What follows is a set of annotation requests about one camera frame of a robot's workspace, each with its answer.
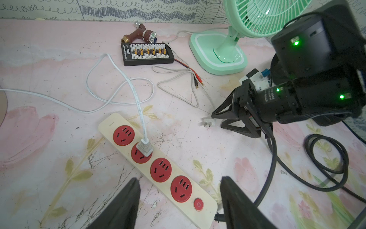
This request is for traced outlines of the cream red power strip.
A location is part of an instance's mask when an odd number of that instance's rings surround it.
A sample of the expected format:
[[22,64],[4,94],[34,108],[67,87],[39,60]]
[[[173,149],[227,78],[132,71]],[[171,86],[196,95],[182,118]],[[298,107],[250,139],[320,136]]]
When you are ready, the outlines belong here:
[[158,148],[145,156],[137,148],[143,135],[131,123],[114,113],[99,124],[98,130],[196,227],[211,227],[216,201]]

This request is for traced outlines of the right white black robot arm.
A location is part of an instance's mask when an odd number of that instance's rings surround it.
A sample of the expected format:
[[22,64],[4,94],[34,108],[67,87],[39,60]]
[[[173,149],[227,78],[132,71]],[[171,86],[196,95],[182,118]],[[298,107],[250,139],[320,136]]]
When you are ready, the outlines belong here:
[[346,1],[330,1],[285,24],[271,40],[271,86],[247,79],[213,113],[222,128],[273,137],[272,124],[321,126],[357,118],[366,104],[366,40]]

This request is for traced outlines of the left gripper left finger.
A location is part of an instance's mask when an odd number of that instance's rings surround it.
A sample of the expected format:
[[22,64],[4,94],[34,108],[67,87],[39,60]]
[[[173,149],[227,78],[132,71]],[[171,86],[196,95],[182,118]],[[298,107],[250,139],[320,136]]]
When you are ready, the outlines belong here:
[[132,178],[88,228],[133,229],[137,218],[140,194],[139,180]]

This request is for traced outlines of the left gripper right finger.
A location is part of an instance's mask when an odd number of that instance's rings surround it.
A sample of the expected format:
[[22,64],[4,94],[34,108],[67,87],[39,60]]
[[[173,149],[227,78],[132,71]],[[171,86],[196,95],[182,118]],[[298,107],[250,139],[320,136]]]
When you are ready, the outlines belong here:
[[274,229],[275,226],[254,205],[230,177],[222,177],[220,191],[228,229]]

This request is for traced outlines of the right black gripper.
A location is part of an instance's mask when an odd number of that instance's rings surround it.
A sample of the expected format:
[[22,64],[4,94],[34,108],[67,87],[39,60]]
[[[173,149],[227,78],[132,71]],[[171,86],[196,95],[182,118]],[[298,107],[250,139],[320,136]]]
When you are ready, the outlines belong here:
[[351,114],[363,108],[363,85],[354,70],[340,69],[299,78],[257,92],[250,79],[242,82],[213,111],[221,128],[238,134],[273,138],[273,124],[290,124],[321,115]]

